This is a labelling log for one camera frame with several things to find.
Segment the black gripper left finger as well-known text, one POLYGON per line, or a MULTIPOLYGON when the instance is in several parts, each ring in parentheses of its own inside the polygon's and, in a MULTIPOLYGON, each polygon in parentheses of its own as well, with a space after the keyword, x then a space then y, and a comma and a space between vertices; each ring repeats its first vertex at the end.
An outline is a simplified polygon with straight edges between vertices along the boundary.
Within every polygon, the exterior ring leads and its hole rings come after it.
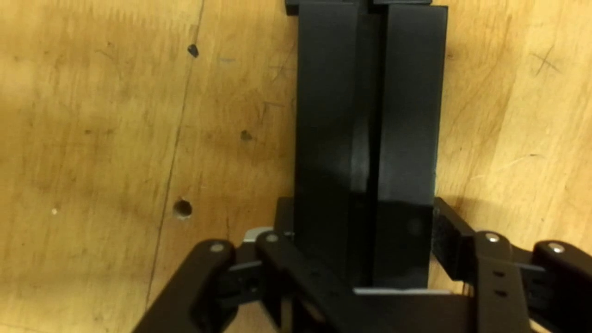
POLYGON ((288 239, 293 238, 293 201, 292 199, 277 201, 273 230, 282 238, 288 238, 288 239))

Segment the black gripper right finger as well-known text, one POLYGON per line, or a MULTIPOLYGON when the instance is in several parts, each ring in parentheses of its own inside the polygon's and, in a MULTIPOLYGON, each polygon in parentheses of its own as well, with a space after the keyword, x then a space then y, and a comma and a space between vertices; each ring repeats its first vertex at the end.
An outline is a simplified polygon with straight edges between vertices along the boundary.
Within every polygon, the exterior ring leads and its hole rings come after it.
POLYGON ((473 280, 475 232, 441 199, 432 204, 430 252, 453 282, 473 280))

